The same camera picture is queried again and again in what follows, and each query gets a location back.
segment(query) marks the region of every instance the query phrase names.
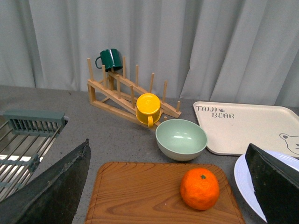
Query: dish drying rack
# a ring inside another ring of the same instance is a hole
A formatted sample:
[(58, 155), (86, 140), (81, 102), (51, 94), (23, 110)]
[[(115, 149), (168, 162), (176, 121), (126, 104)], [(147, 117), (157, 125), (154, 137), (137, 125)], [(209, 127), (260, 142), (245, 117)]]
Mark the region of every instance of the dish drying rack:
[[(87, 81), (88, 86), (88, 94), (89, 94), (89, 101), (90, 104), (100, 108), (102, 110), (108, 111), (112, 114), (115, 114), (119, 117), (122, 117), (124, 119), (127, 119), (133, 123), (139, 124), (144, 127), (148, 127), (147, 125), (142, 124), (136, 117), (136, 102), (137, 97), (135, 96), (135, 92), (138, 95), (142, 95), (145, 93), (151, 93), (153, 88), (153, 82), (154, 82), (154, 73), (151, 73), (151, 79), (149, 84), (149, 90), (142, 88), (138, 83), (138, 77), (139, 77), (139, 66), (138, 64), (135, 67), (135, 82), (132, 82), (131, 80), (127, 79), (126, 75), (126, 58), (122, 57), (123, 62), (123, 68), (122, 68), (122, 75), (114, 71), (113, 68), (111, 70), (108, 70), (106, 72), (105, 65), (102, 65), (102, 74), (103, 79), (100, 81), (96, 81), (94, 79), (93, 75), (93, 68), (90, 61), (90, 58), (87, 59), (88, 63), (88, 69), (89, 69), (89, 75), (90, 79)], [(116, 80), (116, 89), (114, 89), (114, 81)], [(130, 89), (131, 94), (126, 94), (125, 92), (121, 91), (121, 84), (125, 86), (126, 88)], [(103, 100), (97, 100), (95, 91), (99, 91), (102, 94), (106, 96)], [(181, 101), (178, 101), (178, 104), (176, 108), (166, 103), (166, 90), (167, 90), (167, 80), (164, 82), (164, 89), (163, 89), (163, 97), (160, 100), (161, 103), (161, 109), (160, 109), (160, 115), (162, 117), (162, 114), (166, 114), (169, 116), (172, 116), (174, 118), (178, 118), (181, 114), (180, 105)], [(118, 109), (116, 107), (110, 106), (106, 104), (105, 102), (107, 100), (113, 100), (118, 105), (120, 105), (124, 110)], [(156, 129), (157, 126), (160, 124), (160, 121), (156, 122), (152, 129)]]
[(22, 188), (66, 125), (63, 112), (12, 109), (0, 126), (0, 201)]

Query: yellow cup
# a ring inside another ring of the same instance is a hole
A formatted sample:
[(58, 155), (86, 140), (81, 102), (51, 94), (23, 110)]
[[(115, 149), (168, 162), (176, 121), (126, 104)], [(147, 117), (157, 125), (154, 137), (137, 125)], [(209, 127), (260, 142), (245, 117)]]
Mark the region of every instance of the yellow cup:
[(161, 103), (155, 94), (142, 94), (137, 99), (136, 106), (136, 117), (141, 123), (153, 127), (154, 123), (159, 121)]

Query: light green bowl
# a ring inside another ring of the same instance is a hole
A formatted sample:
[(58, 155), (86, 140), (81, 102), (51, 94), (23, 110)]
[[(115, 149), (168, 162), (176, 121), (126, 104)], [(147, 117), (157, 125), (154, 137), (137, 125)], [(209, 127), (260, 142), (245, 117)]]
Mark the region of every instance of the light green bowl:
[(156, 139), (160, 150), (177, 161), (192, 160), (207, 146), (205, 131), (183, 119), (162, 122), (156, 129)]

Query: orange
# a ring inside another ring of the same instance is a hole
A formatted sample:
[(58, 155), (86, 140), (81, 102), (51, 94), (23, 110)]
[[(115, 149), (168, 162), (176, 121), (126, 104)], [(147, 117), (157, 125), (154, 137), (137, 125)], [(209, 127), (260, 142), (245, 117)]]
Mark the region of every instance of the orange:
[(183, 176), (180, 194), (190, 207), (207, 210), (216, 204), (220, 195), (217, 177), (206, 168), (193, 168)]

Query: gray countertop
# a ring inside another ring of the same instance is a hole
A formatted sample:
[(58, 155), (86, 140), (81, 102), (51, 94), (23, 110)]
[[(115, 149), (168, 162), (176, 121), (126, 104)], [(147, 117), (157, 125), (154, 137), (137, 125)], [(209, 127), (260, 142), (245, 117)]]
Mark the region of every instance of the gray countertop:
[[(104, 98), (102, 94), (97, 94), (97, 97)], [(176, 107), (177, 100), (167, 99), (166, 102)], [(198, 124), (193, 110), (193, 103), (197, 100), (180, 100), (182, 114), (179, 118)], [(117, 106), (111, 100), (108, 103)], [(104, 163), (176, 162), (159, 150), (153, 130), (90, 105), (87, 92), (0, 86), (0, 112), (12, 108), (61, 111), (69, 118), (68, 124), (31, 179), (40, 175), (86, 138), (90, 139), (91, 162), (73, 224), (84, 223), (96, 174)], [(298, 108), (291, 109), (299, 114)], [(220, 167), (228, 178), (245, 222), (264, 224), (265, 222), (245, 202), (235, 183), (234, 165), (238, 158), (238, 156), (215, 155), (205, 149), (198, 158), (188, 163), (206, 163)]]

